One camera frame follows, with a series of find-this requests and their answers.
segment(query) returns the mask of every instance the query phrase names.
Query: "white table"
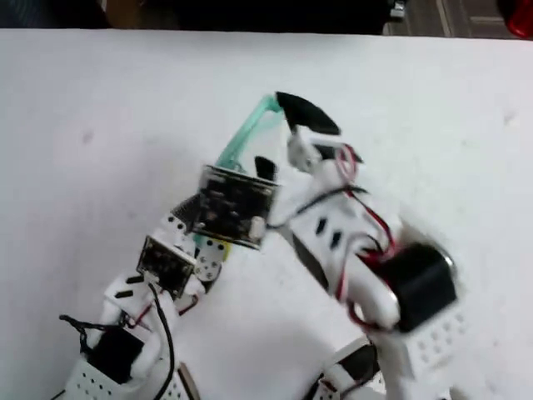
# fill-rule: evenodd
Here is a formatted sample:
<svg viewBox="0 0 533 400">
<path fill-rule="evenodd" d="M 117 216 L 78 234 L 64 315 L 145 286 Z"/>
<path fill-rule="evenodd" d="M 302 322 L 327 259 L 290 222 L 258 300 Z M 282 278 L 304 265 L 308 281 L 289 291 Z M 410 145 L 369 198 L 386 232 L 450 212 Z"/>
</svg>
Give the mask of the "white table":
<svg viewBox="0 0 533 400">
<path fill-rule="evenodd" d="M 322 106 L 449 238 L 476 307 L 476 363 L 494 393 L 529 398 L 532 70 L 530 42 L 0 32 L 0 398 L 62 388 L 78 341 L 57 315 L 97 318 L 144 235 L 276 90 Z M 236 252 L 182 325 L 205 399 L 296 398 L 361 335 L 276 237 Z"/>
</svg>

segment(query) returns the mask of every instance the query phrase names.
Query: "green translucent strip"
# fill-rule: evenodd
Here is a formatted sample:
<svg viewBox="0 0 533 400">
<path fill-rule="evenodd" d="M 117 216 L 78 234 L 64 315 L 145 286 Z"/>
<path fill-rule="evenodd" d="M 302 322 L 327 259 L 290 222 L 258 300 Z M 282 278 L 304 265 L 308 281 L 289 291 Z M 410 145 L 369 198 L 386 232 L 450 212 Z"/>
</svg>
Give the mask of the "green translucent strip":
<svg viewBox="0 0 533 400">
<path fill-rule="evenodd" d="M 217 167 L 231 169 L 232 171 L 246 173 L 239 163 L 239 158 L 244 152 L 247 143 L 258 133 L 271 128 L 273 123 L 279 123 L 284 118 L 282 111 L 283 108 L 277 103 L 276 98 L 272 95 L 266 95 L 259 104 L 257 104 L 256 108 L 242 124 L 232 140 L 226 145 L 226 148 L 222 151 L 215 165 Z M 278 114 L 279 119 L 276 118 L 273 121 L 270 121 L 267 125 L 262 123 L 262 119 L 267 112 Z M 203 240 L 204 237 L 201 235 L 195 235 L 194 237 L 194 241 L 198 247 L 203 244 Z"/>
</svg>

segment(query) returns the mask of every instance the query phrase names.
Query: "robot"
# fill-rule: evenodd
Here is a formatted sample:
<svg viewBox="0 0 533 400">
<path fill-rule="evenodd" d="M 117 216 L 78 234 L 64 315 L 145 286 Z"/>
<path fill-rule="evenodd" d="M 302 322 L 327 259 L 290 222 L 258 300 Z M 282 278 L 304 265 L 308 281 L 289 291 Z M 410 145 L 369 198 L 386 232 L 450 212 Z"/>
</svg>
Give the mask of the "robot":
<svg viewBox="0 0 533 400">
<path fill-rule="evenodd" d="M 269 114 L 286 165 L 242 153 Z M 198 192 L 147 236 L 136 271 L 105 292 L 98 323 L 62 315 L 80 333 L 81 357 L 66 399 L 200 398 L 177 358 L 172 330 L 209 293 L 234 246 L 260 250 L 281 234 L 367 339 L 327 362 L 306 400 L 454 400 L 469 323 L 459 268 L 423 227 L 384 202 L 341 129 L 288 93 L 265 97 Z M 385 392 L 371 387 L 382 376 Z"/>
</svg>

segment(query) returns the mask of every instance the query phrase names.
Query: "circuit board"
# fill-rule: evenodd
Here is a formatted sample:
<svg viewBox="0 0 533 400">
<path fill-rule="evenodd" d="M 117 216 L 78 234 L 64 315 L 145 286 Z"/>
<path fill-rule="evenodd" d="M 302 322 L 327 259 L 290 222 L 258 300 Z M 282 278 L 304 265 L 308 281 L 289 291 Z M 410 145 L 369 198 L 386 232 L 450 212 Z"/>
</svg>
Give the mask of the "circuit board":
<svg viewBox="0 0 533 400">
<path fill-rule="evenodd" d="M 258 249 L 265 234 L 277 185 L 225 168 L 205 166 L 200 209 L 192 231 Z"/>
<path fill-rule="evenodd" d="M 139 273 L 150 273 L 172 298 L 180 298 L 195 266 L 194 258 L 180 249 L 147 236 L 137 265 Z"/>
</svg>

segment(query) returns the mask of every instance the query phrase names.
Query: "black wire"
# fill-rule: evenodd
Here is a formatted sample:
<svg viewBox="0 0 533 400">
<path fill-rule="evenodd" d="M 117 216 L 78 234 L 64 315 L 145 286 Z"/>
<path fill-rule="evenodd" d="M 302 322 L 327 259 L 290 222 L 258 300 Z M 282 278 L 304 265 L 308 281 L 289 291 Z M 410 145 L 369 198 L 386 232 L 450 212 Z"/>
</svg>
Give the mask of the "black wire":
<svg viewBox="0 0 533 400">
<path fill-rule="evenodd" d="M 60 398 L 63 394 L 65 394 L 65 389 L 63 389 L 61 392 L 56 394 L 54 397 L 52 397 L 50 400 L 56 400 L 57 398 Z"/>
<path fill-rule="evenodd" d="M 103 323 L 92 323 L 78 321 L 76 318 L 72 318 L 69 315 L 62 314 L 59 316 L 61 321 L 66 321 L 71 324 L 71 326 L 76 329 L 80 334 L 80 353 L 90 354 L 92 349 L 87 345 L 87 331 L 86 329 L 97 329 L 98 331 L 106 332 L 109 329 L 115 328 L 124 328 L 127 324 L 127 315 L 123 314 L 118 322 L 118 324 L 107 325 Z"/>
<path fill-rule="evenodd" d="M 358 186 L 353 185 L 346 185 L 343 187 L 337 187 L 335 189 L 330 190 L 329 192 L 324 192 L 323 194 L 320 194 L 313 198 L 310 202 L 307 204 L 304 204 L 300 208 L 298 208 L 289 218 L 287 218 L 283 223 L 278 223 L 275 225 L 267 224 L 267 229 L 279 229 L 285 226 L 288 222 L 290 222 L 293 218 L 296 218 L 299 215 L 302 215 L 305 211 L 307 211 L 309 208 L 316 206 L 319 203 L 322 203 L 326 201 L 328 198 L 331 198 L 339 193 L 343 192 L 352 192 L 352 193 L 368 193 L 365 189 Z"/>
<path fill-rule="evenodd" d="M 163 325 L 163 328 L 165 329 L 165 334 L 167 335 L 168 352 L 170 355 L 170 369 L 168 371 L 167 379 L 165 379 L 163 386 L 161 386 L 161 388 L 159 389 L 159 392 L 157 392 L 156 396 L 154 397 L 154 400 L 160 400 L 165 394 L 165 391 L 167 390 L 168 385 L 170 384 L 172 377 L 174 375 L 174 363 L 175 363 L 174 344 L 172 343 L 172 335 L 170 333 L 170 328 L 168 327 L 167 318 L 165 317 L 165 313 L 163 312 L 161 308 L 161 304 L 159 303 L 159 299 L 157 298 L 157 290 L 153 287 L 151 283 L 148 283 L 148 287 L 153 293 L 153 299 L 156 304 L 157 315 L 161 319 L 161 323 Z"/>
</svg>

